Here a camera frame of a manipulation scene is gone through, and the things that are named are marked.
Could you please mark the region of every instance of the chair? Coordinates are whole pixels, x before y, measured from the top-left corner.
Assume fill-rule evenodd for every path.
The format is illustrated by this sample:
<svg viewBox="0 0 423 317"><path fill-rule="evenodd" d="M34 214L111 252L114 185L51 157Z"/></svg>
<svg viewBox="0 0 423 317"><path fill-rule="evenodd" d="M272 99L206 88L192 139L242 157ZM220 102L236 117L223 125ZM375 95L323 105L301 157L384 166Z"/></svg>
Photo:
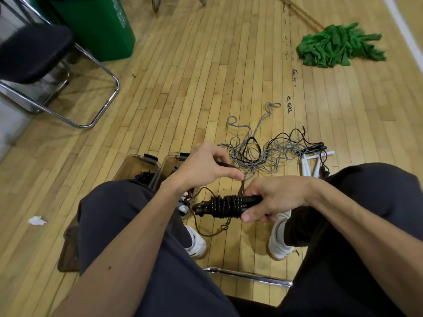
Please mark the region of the chair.
<svg viewBox="0 0 423 317"><path fill-rule="evenodd" d="M216 267L208 267L208 268L204 268L203 270L206 273L220 273L222 275L245 278L245 279L252 280L254 282L262 282L265 284L281 286L288 289L292 287L292 281L288 279L280 279L276 277L258 275L256 273L244 273L240 271L232 271L232 270L216 268Z"/></svg>
<svg viewBox="0 0 423 317"><path fill-rule="evenodd" d="M198 1L200 1L200 3L203 5L207 3L207 0L198 0ZM151 0L151 4L153 5L153 10L155 12L158 11L160 3L161 3L161 0Z"/></svg>
<svg viewBox="0 0 423 317"><path fill-rule="evenodd" d="M119 80L109 69L107 69L96 58L94 58L91 54L84 50L84 48L82 48L74 41L72 31L67 26L51 24L25 0L13 1L19 5L21 10L25 11L24 7L26 7L36 16L38 16L43 22L31 22L32 20L30 20L29 14L24 12L24 15L28 19L25 20L9 4L7 4L4 0L0 0L0 4L3 4L6 8L8 8L8 10L13 12L13 14L16 15L25 24L10 38L0 44L0 87L3 87L15 95L21 97L25 101L29 102L29 104L39 109L39 111L45 111L73 127L79 129L93 127L118 94L120 89ZM71 74L64 58L72 49L72 47L76 47L86 57L97 63L101 69L103 69L113 78L116 84L112 95L103 105L94 119L86 125L79 125L60 115L59 113L45 107L45 104L69 83ZM5 82L3 82L9 81L22 85L28 85L42 79L51 71L51 69L53 69L58 64L65 68L67 73L66 79L57 87L56 91L44 103L39 103L32 100L20 91L13 89Z"/></svg>

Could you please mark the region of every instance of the forearm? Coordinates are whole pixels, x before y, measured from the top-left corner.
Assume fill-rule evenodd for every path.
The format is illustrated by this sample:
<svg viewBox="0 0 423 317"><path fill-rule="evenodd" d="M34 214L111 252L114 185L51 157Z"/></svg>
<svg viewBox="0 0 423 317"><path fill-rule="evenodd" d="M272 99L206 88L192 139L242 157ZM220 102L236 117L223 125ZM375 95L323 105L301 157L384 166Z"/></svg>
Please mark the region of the forearm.
<svg viewBox="0 0 423 317"><path fill-rule="evenodd" d="M423 315L423 242L323 181L314 190L309 203L348 240L384 292L406 315Z"/></svg>
<svg viewBox="0 0 423 317"><path fill-rule="evenodd" d="M163 182L145 208L93 261L53 316L133 316L180 192Z"/></svg>

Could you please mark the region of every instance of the chair seat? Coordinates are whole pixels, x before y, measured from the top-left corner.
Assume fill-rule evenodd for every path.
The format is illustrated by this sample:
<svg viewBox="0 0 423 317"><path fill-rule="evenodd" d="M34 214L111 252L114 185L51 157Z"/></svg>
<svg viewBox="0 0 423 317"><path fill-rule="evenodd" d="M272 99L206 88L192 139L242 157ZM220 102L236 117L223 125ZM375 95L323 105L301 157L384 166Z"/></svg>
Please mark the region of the chair seat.
<svg viewBox="0 0 423 317"><path fill-rule="evenodd" d="M37 82L74 45L67 26L30 24L0 44L0 79L20 84Z"/></svg>

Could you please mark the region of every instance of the crumpled white paper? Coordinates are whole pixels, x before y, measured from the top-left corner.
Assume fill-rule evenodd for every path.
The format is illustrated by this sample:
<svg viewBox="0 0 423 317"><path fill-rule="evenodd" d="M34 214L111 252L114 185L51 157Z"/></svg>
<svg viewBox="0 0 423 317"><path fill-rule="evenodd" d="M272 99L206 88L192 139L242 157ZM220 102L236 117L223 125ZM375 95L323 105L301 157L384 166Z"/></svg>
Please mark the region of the crumpled white paper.
<svg viewBox="0 0 423 317"><path fill-rule="evenodd" d="M28 222L32 225L35 225L35 226L42 226L42 225L47 223L47 221L41 219L41 216L34 216L34 217L28 219Z"/></svg>

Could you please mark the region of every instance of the mop head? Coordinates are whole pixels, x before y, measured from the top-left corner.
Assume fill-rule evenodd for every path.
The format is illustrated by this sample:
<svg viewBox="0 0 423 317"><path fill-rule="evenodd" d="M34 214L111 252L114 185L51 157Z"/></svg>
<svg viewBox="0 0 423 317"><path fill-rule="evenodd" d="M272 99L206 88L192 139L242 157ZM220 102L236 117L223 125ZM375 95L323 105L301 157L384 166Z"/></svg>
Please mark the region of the mop head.
<svg viewBox="0 0 423 317"><path fill-rule="evenodd" d="M349 26L331 25L315 35L306 35L297 47L304 65L333 68L335 65L351 65L350 59L363 58L386 61L384 51L375 49L368 41L380 40L382 34L364 34L357 29L358 22Z"/></svg>

